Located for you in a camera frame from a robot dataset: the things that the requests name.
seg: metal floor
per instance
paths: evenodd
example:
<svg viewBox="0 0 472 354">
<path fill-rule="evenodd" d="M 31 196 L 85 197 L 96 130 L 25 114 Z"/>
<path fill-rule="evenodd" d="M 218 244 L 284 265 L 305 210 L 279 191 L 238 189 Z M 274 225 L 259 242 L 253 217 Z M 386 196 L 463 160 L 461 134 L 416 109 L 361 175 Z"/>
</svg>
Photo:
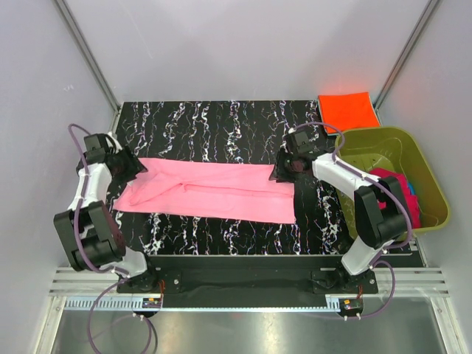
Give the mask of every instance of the metal floor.
<svg viewBox="0 0 472 354">
<path fill-rule="evenodd" d="M 365 313 L 381 305 L 379 299 L 365 302 Z M 96 312 L 92 333 L 125 314 Z M 64 311 L 53 353 L 93 353 L 86 341 L 87 317 L 87 311 Z M 152 322 L 159 354 L 445 353 L 427 299 L 394 299 L 380 316 L 360 322 L 344 322 L 327 313 L 166 312 L 156 314 Z M 147 335 L 144 323 L 128 319 L 95 343 L 104 354 L 134 354 L 142 351 Z"/>
</svg>

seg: white wall panel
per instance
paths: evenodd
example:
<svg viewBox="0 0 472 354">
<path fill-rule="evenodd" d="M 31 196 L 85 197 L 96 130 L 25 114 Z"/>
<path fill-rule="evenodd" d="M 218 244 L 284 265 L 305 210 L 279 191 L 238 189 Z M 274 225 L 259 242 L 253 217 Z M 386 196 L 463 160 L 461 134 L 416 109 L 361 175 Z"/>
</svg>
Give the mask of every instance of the white wall panel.
<svg viewBox="0 0 472 354">
<path fill-rule="evenodd" d="M 451 205 L 447 227 L 421 236 L 441 266 L 472 349 L 472 3 L 443 1 L 381 108 L 420 143 Z"/>
<path fill-rule="evenodd" d="M 381 90 L 426 0 L 68 0 L 118 100 Z"/>
<path fill-rule="evenodd" d="M 26 354 L 66 259 L 52 219 L 78 183 L 67 125 L 105 131 L 113 112 L 53 1 L 3 1 L 0 48 L 0 352 Z"/>
</svg>

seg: pink towel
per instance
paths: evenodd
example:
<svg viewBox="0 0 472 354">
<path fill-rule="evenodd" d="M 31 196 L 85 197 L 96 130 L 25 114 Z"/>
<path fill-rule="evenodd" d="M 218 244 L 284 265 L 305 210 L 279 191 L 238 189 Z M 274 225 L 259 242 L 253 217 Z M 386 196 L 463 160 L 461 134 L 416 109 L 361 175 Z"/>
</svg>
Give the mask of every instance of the pink towel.
<svg viewBox="0 0 472 354">
<path fill-rule="evenodd" d="M 139 160 L 148 172 L 125 188 L 115 210 L 295 223 L 294 185 L 269 181 L 271 165 Z"/>
</svg>

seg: orange cloth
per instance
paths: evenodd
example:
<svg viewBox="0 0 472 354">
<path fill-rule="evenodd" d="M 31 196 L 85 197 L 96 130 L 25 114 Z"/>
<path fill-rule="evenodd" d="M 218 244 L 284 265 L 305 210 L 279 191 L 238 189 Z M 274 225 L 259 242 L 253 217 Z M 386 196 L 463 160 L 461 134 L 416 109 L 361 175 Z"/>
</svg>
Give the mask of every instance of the orange cloth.
<svg viewBox="0 0 472 354">
<path fill-rule="evenodd" d="M 319 96 L 319 109 L 323 122 L 334 125 L 340 131 L 380 126 L 370 102 L 369 92 Z M 328 134 L 336 132 L 329 127 L 324 128 Z"/>
</svg>

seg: plastic laundry basket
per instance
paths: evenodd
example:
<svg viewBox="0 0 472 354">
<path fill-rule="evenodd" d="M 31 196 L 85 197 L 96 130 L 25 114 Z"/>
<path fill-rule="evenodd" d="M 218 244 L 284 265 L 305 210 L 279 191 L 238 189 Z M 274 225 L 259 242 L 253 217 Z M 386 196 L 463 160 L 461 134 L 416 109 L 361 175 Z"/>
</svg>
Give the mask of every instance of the plastic laundry basket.
<svg viewBox="0 0 472 354">
<path fill-rule="evenodd" d="M 345 131 L 346 143 L 339 157 L 369 172 L 381 167 L 402 173 L 413 186 L 420 205 L 421 227 L 415 233 L 437 230 L 449 221 L 449 205 L 416 141 L 406 131 L 393 127 Z M 336 146 L 341 142 L 338 136 Z M 341 208 L 352 238 L 357 237 L 354 203 L 338 191 Z"/>
</svg>

